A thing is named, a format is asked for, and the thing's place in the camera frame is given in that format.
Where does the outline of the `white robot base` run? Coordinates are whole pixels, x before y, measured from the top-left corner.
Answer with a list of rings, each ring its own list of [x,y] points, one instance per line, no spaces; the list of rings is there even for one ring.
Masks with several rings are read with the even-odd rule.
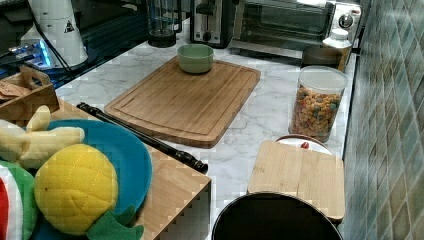
[[[37,57],[28,63],[40,70],[76,67],[88,59],[71,0],[28,0],[33,26],[21,42],[34,43]]]

